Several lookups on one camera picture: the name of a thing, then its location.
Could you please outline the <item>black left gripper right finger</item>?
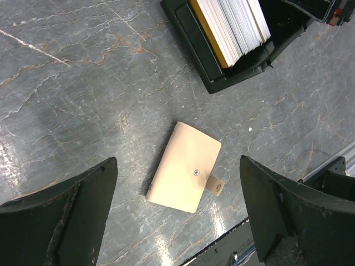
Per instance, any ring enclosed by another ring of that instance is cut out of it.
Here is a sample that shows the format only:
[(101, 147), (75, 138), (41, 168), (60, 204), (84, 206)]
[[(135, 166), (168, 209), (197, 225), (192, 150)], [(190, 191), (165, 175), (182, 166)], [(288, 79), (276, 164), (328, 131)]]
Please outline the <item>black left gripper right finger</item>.
[(240, 158), (240, 179), (259, 261), (286, 238), (306, 265), (354, 264), (354, 178), (340, 156), (309, 179), (294, 181)]

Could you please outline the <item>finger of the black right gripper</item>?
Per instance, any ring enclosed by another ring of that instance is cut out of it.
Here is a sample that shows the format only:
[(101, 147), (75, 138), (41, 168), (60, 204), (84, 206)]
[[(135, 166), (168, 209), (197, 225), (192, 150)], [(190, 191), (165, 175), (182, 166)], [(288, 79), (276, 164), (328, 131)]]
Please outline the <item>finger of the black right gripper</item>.
[(354, 0), (283, 0), (317, 22), (331, 26), (349, 23), (354, 15)]

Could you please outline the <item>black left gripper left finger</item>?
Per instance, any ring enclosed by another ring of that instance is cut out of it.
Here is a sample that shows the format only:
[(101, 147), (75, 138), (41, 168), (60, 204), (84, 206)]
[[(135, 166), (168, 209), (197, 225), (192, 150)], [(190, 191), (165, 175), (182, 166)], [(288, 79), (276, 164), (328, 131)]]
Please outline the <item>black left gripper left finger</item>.
[(110, 157), (1, 205), (1, 265), (96, 265), (118, 176)]

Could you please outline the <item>black plastic card box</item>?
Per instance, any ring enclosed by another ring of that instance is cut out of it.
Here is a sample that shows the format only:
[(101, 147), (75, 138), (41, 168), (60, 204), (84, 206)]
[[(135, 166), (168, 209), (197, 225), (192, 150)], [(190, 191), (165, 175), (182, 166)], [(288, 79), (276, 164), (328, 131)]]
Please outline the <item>black plastic card box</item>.
[(334, 1), (260, 1), (271, 33), (266, 43), (228, 66), (229, 51), (214, 37), (196, 1), (161, 1), (160, 5), (210, 93), (222, 91), (265, 71), (310, 24), (327, 19)]

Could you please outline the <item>beige leather card holder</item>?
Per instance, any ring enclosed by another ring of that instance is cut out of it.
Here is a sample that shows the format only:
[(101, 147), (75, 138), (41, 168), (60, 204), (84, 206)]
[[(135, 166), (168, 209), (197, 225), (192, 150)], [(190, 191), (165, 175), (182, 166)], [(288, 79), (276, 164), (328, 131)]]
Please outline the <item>beige leather card holder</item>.
[(211, 175), (221, 142), (178, 121), (155, 172), (146, 200), (195, 213), (203, 191), (218, 196), (225, 182)]

